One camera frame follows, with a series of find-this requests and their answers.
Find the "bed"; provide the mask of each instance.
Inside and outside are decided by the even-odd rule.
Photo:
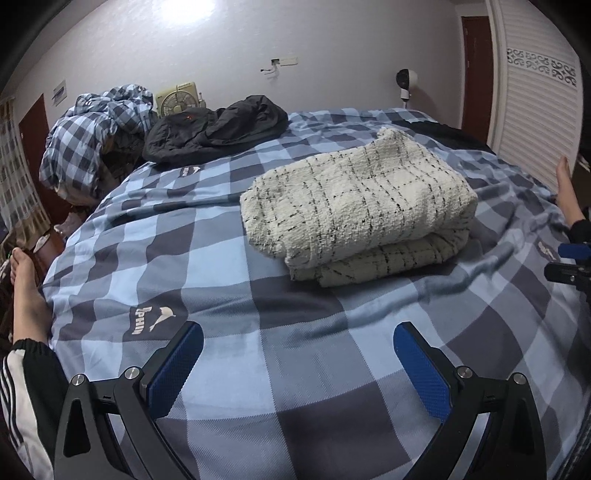
[[[478,193],[456,258],[323,289],[290,281],[281,260],[248,244],[239,196],[256,176],[367,144],[400,120],[434,122],[404,109],[293,113],[278,140],[245,153],[134,171],[72,235],[44,282],[66,375],[117,377],[193,320],[204,351],[158,425],[195,475],[402,479],[438,427],[392,348],[394,328],[409,320],[455,365],[528,377],[548,478],[563,477],[591,438],[591,336],[581,294],[543,276],[567,241],[543,185],[491,153],[451,150],[403,128]]]

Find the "red door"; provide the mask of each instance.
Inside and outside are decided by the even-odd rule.
[[[462,130],[486,143],[491,124],[493,52],[488,17],[462,17],[466,83]]]
[[[49,134],[43,95],[33,104],[18,127],[21,131],[22,149],[43,208],[49,215],[52,225],[63,223],[72,206],[39,182],[39,166],[45,153],[45,140]]]

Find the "bare foot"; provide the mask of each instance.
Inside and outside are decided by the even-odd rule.
[[[570,228],[579,220],[583,220],[584,215],[579,208],[579,202],[570,181],[569,161],[565,156],[560,157],[556,165],[556,180],[558,181],[556,203],[558,208],[562,210],[566,224]]]
[[[37,290],[33,260],[20,248],[10,257],[10,280],[14,285],[14,342],[31,338],[47,343],[51,311]]]

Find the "white stripe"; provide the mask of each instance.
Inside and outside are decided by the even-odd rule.
[[[11,393],[8,388],[8,381],[4,377],[4,365],[5,361],[2,361],[2,368],[0,368],[0,403],[2,403],[2,415],[4,416],[4,422],[6,423],[6,427],[8,429],[8,433],[10,434],[10,441],[12,446],[15,450],[18,450],[18,442],[16,435],[14,435],[14,431],[12,428],[11,422],[11,412],[12,412],[12,405],[10,402]]]
[[[23,463],[28,465],[29,471],[35,480],[53,480],[51,461],[39,438],[37,418],[25,383],[22,369],[24,355],[25,350],[16,350],[10,352],[7,357],[7,366],[12,374],[16,392],[14,403],[16,427],[22,434],[24,443],[24,446],[21,445],[17,453]]]

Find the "white knit blanket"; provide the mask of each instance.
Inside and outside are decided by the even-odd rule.
[[[240,198],[251,245],[293,280],[360,283],[442,263],[466,245],[476,193],[405,133],[305,158],[255,179]]]

